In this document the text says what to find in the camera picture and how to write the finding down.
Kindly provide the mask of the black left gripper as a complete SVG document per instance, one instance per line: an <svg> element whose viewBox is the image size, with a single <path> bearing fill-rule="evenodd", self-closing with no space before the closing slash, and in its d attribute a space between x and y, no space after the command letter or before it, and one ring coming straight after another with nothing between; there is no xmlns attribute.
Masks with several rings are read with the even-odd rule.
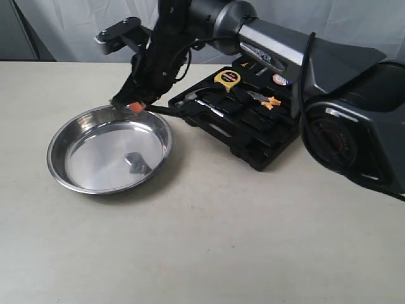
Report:
<svg viewBox="0 0 405 304"><path fill-rule="evenodd" d="M135 113L144 111L172 88L191 42L184 21L158 19L146 46L133 56L130 75L112 99L130 105Z"/></svg>

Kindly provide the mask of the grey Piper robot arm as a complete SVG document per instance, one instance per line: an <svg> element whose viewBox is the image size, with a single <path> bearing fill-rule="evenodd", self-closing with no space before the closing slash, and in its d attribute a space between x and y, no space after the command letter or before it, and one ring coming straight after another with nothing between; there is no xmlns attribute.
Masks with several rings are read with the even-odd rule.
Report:
<svg viewBox="0 0 405 304"><path fill-rule="evenodd" d="M302 141L325 168L404 199L404 63L258 18L246 1L160 1L158 19L112 98L139 110L168 92L188 50L242 53L292 82Z"/></svg>

